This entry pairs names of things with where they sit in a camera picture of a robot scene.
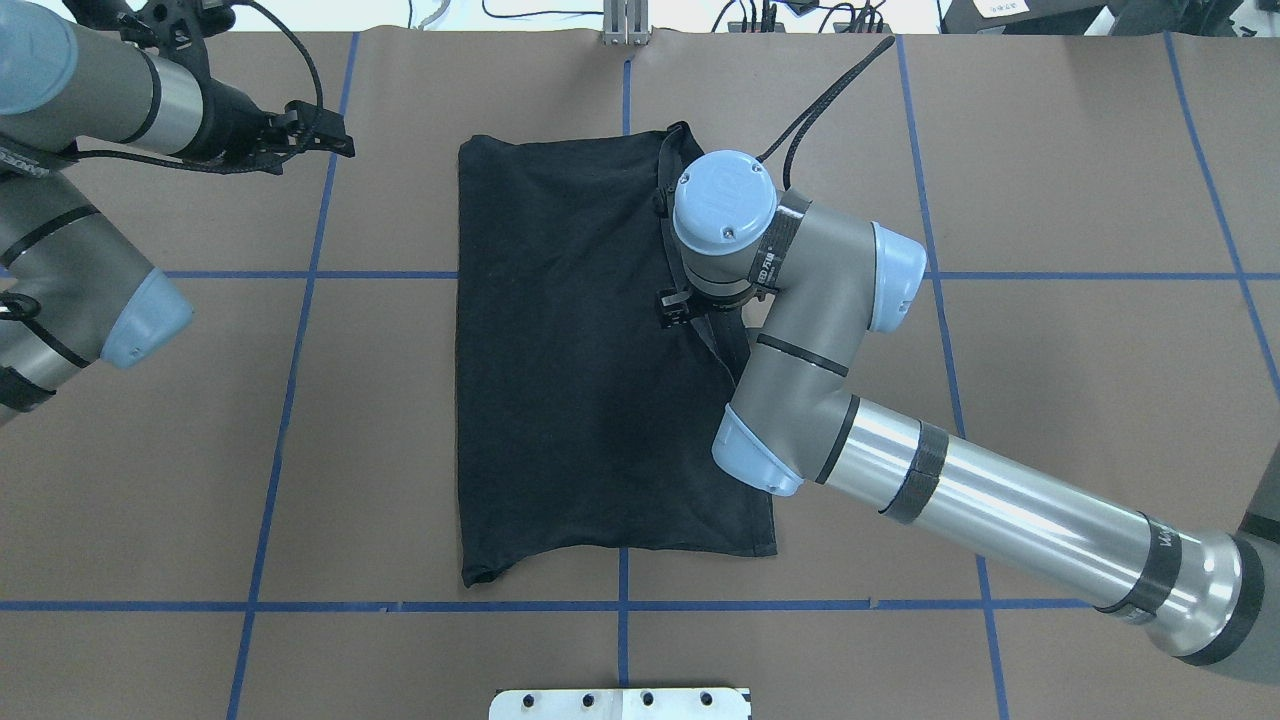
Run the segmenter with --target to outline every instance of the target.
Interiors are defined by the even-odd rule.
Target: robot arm
[[[132,366],[193,313],[61,169],[106,155],[216,174],[279,174],[306,150],[355,154],[342,115],[324,110],[310,56],[316,104],[293,101],[282,114],[210,77],[204,38],[232,27],[230,3],[151,0],[137,14],[120,0],[67,5],[87,27],[0,0],[0,266],[18,281],[0,293],[0,320],[12,320],[0,322],[0,425],[100,357]],[[125,42],[95,29],[119,32]],[[78,152],[81,136],[183,164]]]
[[[868,331],[910,307],[924,250],[795,191],[755,158],[710,152],[675,192],[694,290],[713,306],[776,293],[713,445],[740,480],[805,479],[1071,591],[1192,665],[1280,684],[1280,448],[1240,532],[1188,533],[841,389]]]

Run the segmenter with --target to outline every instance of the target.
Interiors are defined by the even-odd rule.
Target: black garment
[[[710,454],[741,316],[662,329],[655,309],[686,284],[658,188],[699,155],[684,124],[458,152],[465,584],[573,544],[777,552],[771,497]]]

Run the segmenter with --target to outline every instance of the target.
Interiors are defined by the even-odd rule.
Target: light blue joint cap
[[[868,329],[891,333],[911,309],[929,258],[919,242],[882,228],[879,223],[872,227],[876,228],[876,306]]]
[[[804,484],[804,478],[778,460],[728,405],[724,406],[721,429],[716,433],[712,457],[721,470],[764,492],[787,497]]]
[[[191,324],[191,302],[159,268],[151,270],[115,320],[102,347],[102,360],[127,370]]]
[[[0,115],[29,113],[58,97],[78,60],[70,23],[49,8],[0,0]]]
[[[671,222],[690,250],[721,256],[760,240],[777,208],[773,178],[759,160],[737,150],[717,150],[680,176]]]

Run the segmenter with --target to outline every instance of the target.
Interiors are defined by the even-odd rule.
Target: white bracket
[[[649,0],[604,0],[604,45],[648,45],[649,32]]]
[[[506,691],[489,720],[751,720],[751,692],[739,688]]]

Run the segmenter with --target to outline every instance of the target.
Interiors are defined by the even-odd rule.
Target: white cable
[[[440,0],[440,6],[436,8],[435,12],[431,13],[430,15],[422,18],[422,22],[417,23],[417,29],[426,29],[426,26],[429,26],[429,24],[434,23],[435,20],[440,19],[440,17],[444,15],[445,10],[449,9],[449,3],[452,0]]]

